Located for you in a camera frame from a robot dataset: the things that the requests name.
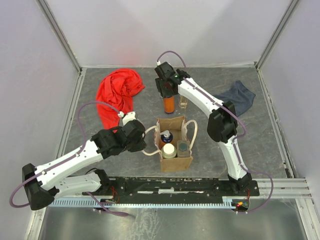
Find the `white cap cream bottle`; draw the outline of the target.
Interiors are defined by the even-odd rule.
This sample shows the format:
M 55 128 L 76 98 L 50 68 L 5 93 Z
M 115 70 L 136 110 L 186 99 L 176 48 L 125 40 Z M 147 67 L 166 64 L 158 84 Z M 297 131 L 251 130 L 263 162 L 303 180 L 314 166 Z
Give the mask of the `white cap cream bottle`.
M 177 155 L 177 149 L 176 149 L 176 147 L 175 147 L 173 144 L 171 144 L 171 143 L 166 143 L 166 144 L 162 147 L 161 151 L 162 151 L 162 157 L 163 157 L 164 159 L 173 159 L 173 158 L 175 158 L 176 155 Z

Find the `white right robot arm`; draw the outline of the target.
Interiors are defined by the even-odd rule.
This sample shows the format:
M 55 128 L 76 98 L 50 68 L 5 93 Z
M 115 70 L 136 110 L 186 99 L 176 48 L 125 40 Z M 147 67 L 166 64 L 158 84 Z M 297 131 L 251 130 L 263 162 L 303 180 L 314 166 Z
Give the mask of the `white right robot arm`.
M 236 116 L 235 105 L 224 102 L 202 87 L 184 70 L 174 69 L 168 62 L 157 61 L 155 72 L 156 87 L 161 97 L 181 95 L 195 104 L 207 117 L 207 133 L 218 143 L 227 164 L 231 190 L 238 194 L 246 188 L 252 176 L 244 164 L 238 145 L 237 127 L 240 123 Z

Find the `clear yellow liquid bottle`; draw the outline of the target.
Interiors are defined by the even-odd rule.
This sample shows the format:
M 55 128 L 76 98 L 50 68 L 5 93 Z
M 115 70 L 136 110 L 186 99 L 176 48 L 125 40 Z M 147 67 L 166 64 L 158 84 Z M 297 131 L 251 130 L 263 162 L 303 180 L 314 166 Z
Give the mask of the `clear yellow liquid bottle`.
M 178 105 L 181 109 L 186 109 L 188 105 L 188 99 L 180 94 Z

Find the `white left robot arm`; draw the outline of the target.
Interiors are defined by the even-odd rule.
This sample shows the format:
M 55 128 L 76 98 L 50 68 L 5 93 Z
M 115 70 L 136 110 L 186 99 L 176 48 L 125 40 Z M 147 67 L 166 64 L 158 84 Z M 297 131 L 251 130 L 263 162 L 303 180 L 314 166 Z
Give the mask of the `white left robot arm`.
M 104 170 L 96 169 L 85 175 L 73 174 L 124 151 L 142 151 L 147 146 L 145 131 L 143 124 L 133 119 L 124 126 L 100 130 L 84 146 L 49 163 L 25 165 L 22 179 L 25 181 L 24 190 L 30 209 L 40 210 L 58 198 L 76 193 L 106 194 L 111 187 L 111 180 Z

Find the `right aluminium frame post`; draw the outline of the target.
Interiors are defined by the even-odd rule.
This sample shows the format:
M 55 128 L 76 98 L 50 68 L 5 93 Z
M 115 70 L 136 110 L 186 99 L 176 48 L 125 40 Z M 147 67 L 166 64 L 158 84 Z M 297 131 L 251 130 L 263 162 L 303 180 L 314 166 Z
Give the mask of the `right aluminium frame post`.
M 289 5 L 285 9 L 279 23 L 277 24 L 275 30 L 273 31 L 266 47 L 264 48 L 259 60 L 255 63 L 255 68 L 259 71 L 266 60 L 268 59 L 270 53 L 272 52 L 273 48 L 275 47 L 277 41 L 279 40 L 281 34 L 285 30 L 287 24 L 289 23 L 292 15 L 294 14 L 296 8 L 298 7 L 300 0 L 290 0 Z

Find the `left aluminium frame post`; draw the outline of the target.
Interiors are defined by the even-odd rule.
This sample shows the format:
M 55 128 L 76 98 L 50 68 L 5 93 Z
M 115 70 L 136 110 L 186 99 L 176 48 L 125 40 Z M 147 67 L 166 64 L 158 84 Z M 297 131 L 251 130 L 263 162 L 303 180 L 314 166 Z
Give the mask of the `left aluminium frame post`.
M 36 0 L 40 10 L 44 14 L 46 20 L 48 21 L 51 29 L 53 30 L 55 36 L 57 37 L 60 45 L 62 46 L 63 50 L 65 51 L 66 55 L 68 56 L 69 60 L 71 61 L 73 67 L 76 69 L 77 72 L 82 71 L 82 67 L 79 64 L 78 60 L 76 59 L 63 31 L 61 30 L 48 2 L 46 0 Z

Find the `square clear dark-cap bottle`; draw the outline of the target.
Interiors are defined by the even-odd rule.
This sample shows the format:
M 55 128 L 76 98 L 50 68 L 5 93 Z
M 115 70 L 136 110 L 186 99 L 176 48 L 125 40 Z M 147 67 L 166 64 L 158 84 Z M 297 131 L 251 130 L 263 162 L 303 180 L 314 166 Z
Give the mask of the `square clear dark-cap bottle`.
M 190 143 L 187 140 L 178 140 L 176 150 L 178 158 L 189 158 L 191 155 Z

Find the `aluminium frame post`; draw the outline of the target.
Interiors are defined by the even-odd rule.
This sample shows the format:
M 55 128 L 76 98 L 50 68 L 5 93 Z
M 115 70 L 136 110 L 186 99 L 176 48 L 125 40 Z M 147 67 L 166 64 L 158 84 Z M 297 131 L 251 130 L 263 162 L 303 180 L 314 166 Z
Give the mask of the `aluminium frame post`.
M 289 5 L 285 9 L 279 23 L 277 24 L 275 30 L 273 31 L 266 47 L 264 48 L 259 60 L 255 63 L 255 68 L 259 71 L 266 60 L 268 59 L 270 53 L 272 52 L 273 48 L 275 47 L 277 41 L 279 40 L 281 34 L 285 30 L 287 24 L 289 23 L 292 15 L 294 14 L 296 8 L 298 7 L 300 0 L 290 0 Z
M 46 20 L 48 21 L 51 29 L 53 30 L 55 36 L 57 37 L 60 45 L 62 46 L 63 50 L 65 51 L 66 55 L 68 56 L 69 60 L 71 61 L 73 67 L 76 69 L 77 72 L 82 71 L 82 67 L 79 64 L 78 60 L 76 59 L 63 31 L 61 30 L 48 2 L 46 0 L 36 0 L 40 10 L 44 14 Z

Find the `red cloth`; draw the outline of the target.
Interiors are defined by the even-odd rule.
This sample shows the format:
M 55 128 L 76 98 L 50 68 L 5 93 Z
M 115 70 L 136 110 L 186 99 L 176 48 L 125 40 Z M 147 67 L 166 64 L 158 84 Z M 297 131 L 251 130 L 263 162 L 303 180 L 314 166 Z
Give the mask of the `red cloth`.
M 130 68 L 120 68 L 101 81 L 95 100 L 109 104 L 126 114 L 133 111 L 133 97 L 144 88 L 142 78 L 137 71 Z M 105 129 L 119 125 L 120 117 L 115 110 L 104 104 L 97 104 L 96 109 Z

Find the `dark blue cloth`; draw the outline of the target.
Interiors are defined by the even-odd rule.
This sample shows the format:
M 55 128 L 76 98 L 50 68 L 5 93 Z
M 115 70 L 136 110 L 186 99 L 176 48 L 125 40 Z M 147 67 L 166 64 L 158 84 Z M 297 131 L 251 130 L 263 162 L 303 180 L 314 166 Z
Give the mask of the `dark blue cloth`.
M 236 116 L 239 117 L 252 107 L 256 95 L 237 80 L 228 90 L 215 94 L 214 97 L 225 103 L 231 101 L 234 104 Z

